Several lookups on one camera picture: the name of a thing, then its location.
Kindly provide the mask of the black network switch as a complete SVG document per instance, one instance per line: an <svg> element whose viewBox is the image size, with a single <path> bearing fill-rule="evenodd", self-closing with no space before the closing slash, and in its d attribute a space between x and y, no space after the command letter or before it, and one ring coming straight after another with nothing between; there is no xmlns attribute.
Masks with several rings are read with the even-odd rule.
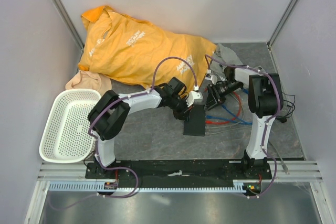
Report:
<svg viewBox="0 0 336 224"><path fill-rule="evenodd" d="M189 113L188 121L184 122L183 135L205 136L205 117L204 105L194 105Z"/></svg>

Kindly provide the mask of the orange printed t-shirt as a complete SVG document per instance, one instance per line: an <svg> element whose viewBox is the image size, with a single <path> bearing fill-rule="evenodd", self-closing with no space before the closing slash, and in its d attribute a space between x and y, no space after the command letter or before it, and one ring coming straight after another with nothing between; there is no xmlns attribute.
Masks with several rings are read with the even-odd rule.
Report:
<svg viewBox="0 0 336 224"><path fill-rule="evenodd" d="M193 90L206 75L205 55L216 49L205 38L164 30L110 6L90 9L81 20L87 38L79 69L145 89L176 77Z"/></svg>

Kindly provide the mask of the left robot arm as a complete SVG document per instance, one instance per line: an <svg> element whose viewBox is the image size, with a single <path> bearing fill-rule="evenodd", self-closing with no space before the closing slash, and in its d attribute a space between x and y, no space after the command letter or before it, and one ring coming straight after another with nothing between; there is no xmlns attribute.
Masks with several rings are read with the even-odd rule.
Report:
<svg viewBox="0 0 336 224"><path fill-rule="evenodd" d="M115 173L115 137L120 133L130 114L147 109L168 107L176 119L189 120L189 113L198 98L198 91L184 96L186 85L177 78L168 83L153 86L141 92L117 94L107 91L88 115L88 134L97 141L95 158L97 173L103 178L111 178Z"/></svg>

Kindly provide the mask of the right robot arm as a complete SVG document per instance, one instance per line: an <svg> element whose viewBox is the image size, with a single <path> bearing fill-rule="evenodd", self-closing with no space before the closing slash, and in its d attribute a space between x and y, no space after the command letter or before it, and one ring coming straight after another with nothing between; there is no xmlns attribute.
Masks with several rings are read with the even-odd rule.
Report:
<svg viewBox="0 0 336 224"><path fill-rule="evenodd" d="M250 140L246 148L249 159L267 157L267 144L272 124L284 105L280 76L249 66L229 66L224 71L225 81L207 86L205 109L211 110L226 101L226 96L237 89L248 89L248 107L252 113Z"/></svg>

